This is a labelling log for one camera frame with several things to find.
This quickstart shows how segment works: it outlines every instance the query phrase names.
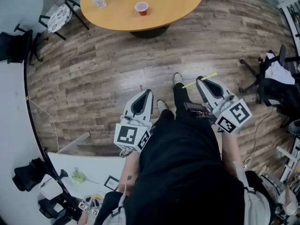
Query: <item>chair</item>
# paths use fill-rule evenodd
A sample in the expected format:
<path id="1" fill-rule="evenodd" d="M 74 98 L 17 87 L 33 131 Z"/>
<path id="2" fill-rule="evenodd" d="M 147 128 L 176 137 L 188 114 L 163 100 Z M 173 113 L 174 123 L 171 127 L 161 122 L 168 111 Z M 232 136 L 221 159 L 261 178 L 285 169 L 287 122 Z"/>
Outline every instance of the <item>chair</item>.
<path id="1" fill-rule="evenodd" d="M 7 63 L 15 62 L 27 64 L 27 57 L 30 52 L 29 64 L 31 65 L 32 55 L 37 57 L 38 61 L 43 61 L 37 54 L 37 46 L 39 46 L 44 40 L 48 40 L 46 37 L 43 41 L 38 43 L 40 33 L 36 35 L 32 41 L 32 30 L 25 31 L 20 28 L 20 24 L 14 29 L 14 32 L 18 30 L 24 32 L 23 35 L 10 35 L 5 32 L 0 33 L 0 61 L 7 60 Z"/>
<path id="2" fill-rule="evenodd" d="M 246 89 L 239 88 L 239 92 L 244 93 L 258 85 L 257 103 L 261 104 L 264 101 L 267 106 L 276 107 L 278 113 L 288 116 L 289 121 L 281 125 L 284 128 L 292 121 L 300 119 L 299 89 L 295 84 L 285 84 L 275 79 L 265 78 L 265 72 L 275 61 L 278 61 L 281 66 L 287 66 L 289 62 L 299 61 L 300 57 L 286 58 L 286 47 L 282 45 L 278 56 L 272 59 L 266 57 L 265 61 L 262 58 L 258 60 L 260 71 L 256 73 L 245 60 L 240 59 L 240 63 L 246 65 L 256 81 Z M 300 82 L 299 74 L 293 74 L 292 76 L 295 78 L 296 83 Z"/>
<path id="3" fill-rule="evenodd" d="M 59 1 L 60 0 L 43 0 L 43 8 L 42 8 L 41 15 L 39 16 L 38 22 L 40 24 L 42 24 L 43 26 L 45 26 L 46 28 L 48 28 L 48 25 L 42 21 L 42 18 L 44 18 L 44 19 L 50 19 L 50 17 L 46 16 L 46 15 L 49 12 L 49 10 L 53 7 L 53 5 L 55 5 Z M 89 30 L 89 27 L 83 22 L 83 20 L 79 17 L 79 15 L 73 9 L 74 5 L 76 5 L 78 7 L 80 7 L 80 5 L 77 2 L 75 2 L 74 0 L 64 0 L 64 4 L 67 5 L 67 7 L 72 11 L 72 14 L 74 14 L 80 20 L 80 22 L 86 27 L 86 29 Z M 66 40 L 66 38 L 63 37 L 58 32 L 54 32 L 54 33 L 57 36 L 59 36 L 60 38 L 62 38 L 63 40 Z"/>

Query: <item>black pants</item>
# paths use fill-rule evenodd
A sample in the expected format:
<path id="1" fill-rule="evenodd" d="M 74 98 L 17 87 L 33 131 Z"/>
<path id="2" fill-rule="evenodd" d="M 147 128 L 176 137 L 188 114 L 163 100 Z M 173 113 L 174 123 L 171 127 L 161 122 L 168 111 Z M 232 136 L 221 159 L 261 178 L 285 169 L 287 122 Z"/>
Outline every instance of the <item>black pants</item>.
<path id="1" fill-rule="evenodd" d="M 191 102 L 188 97 L 188 91 L 186 88 L 182 88 L 184 85 L 182 83 L 177 83 L 173 88 L 174 101 L 176 106 L 176 120 L 184 119 L 186 117 L 192 116 L 191 113 L 187 112 L 184 107 L 184 102 Z M 159 126 L 164 123 L 165 120 L 174 120 L 174 114 L 171 110 L 165 109 L 160 114 L 159 119 L 156 121 L 154 126 Z"/>

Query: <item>black office chair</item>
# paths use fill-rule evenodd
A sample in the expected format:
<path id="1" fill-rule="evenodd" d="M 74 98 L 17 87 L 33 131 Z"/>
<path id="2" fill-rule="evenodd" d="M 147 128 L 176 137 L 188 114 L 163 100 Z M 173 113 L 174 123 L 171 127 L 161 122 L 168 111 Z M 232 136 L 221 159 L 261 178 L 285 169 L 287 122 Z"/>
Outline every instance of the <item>black office chair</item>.
<path id="1" fill-rule="evenodd" d="M 256 73 L 245 60 L 240 59 L 240 63 L 246 65 L 252 75 L 256 77 L 256 81 L 246 89 L 239 88 L 239 92 L 244 93 L 258 85 L 257 103 L 261 104 L 262 101 L 264 101 L 267 106 L 276 107 L 278 113 L 290 118 L 286 124 L 281 125 L 281 127 L 284 128 L 292 121 L 300 119 L 300 91 L 296 84 L 290 85 L 271 78 L 265 78 L 265 72 L 275 61 L 278 61 L 281 66 L 284 66 L 288 62 L 300 61 L 300 57 L 286 58 L 286 47 L 282 45 L 278 56 L 272 59 L 266 56 L 265 61 L 263 61 L 262 58 L 258 60 L 260 62 L 259 74 Z M 295 78 L 296 83 L 300 82 L 299 74 L 292 74 L 292 76 Z"/>
<path id="2" fill-rule="evenodd" d="M 19 30 L 24 32 L 23 35 L 10 35 L 5 32 L 0 33 L 0 61 L 7 60 L 7 63 L 22 63 L 27 64 L 27 57 L 30 52 L 29 64 L 31 65 L 32 55 L 37 57 L 38 61 L 43 61 L 40 59 L 37 54 L 37 47 L 45 40 L 48 40 L 46 37 L 43 41 L 38 43 L 38 38 L 41 36 L 40 33 L 36 35 L 32 41 L 32 30 L 25 31 L 21 29 L 20 24 L 14 29 L 14 32 Z"/>

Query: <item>floor plank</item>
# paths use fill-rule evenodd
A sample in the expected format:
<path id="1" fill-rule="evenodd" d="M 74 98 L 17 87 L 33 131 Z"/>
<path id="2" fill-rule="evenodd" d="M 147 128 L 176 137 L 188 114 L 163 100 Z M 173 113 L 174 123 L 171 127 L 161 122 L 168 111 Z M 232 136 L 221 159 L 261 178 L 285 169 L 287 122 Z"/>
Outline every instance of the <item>floor plank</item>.
<path id="1" fill-rule="evenodd" d="M 255 90 L 238 93 L 240 86 L 255 80 L 239 63 L 240 58 L 258 70 L 257 58 L 270 49 L 278 53 L 281 44 L 286 45 L 288 55 L 295 55 L 293 39 L 279 10 L 262 0 L 202 0 L 165 34 L 148 40 L 90 23 L 89 27 L 87 31 L 73 18 L 61 30 L 66 41 L 45 35 L 49 41 L 40 49 L 44 61 L 35 61 L 27 69 L 29 96 L 52 115 L 60 149 L 90 131 L 90 138 L 75 154 L 118 155 L 120 150 L 113 144 L 115 123 L 128 98 L 141 88 L 152 89 L 155 100 L 164 99 L 175 111 L 173 73 L 180 72 L 187 84 L 199 75 L 217 72 L 217 78 L 243 98 L 253 113 L 238 133 L 243 159 L 256 138 L 250 168 L 260 172 L 267 167 L 273 174 L 281 173 L 285 158 L 275 147 L 289 148 L 293 142 L 293 136 L 279 128 L 284 117 L 274 110 L 254 138 L 256 126 L 272 108 L 255 103 Z M 195 86 L 189 87 L 188 93 L 192 101 L 202 102 Z M 43 147 L 56 151 L 51 119 L 33 104 L 31 110 Z M 158 117 L 154 104 L 151 121 Z"/>

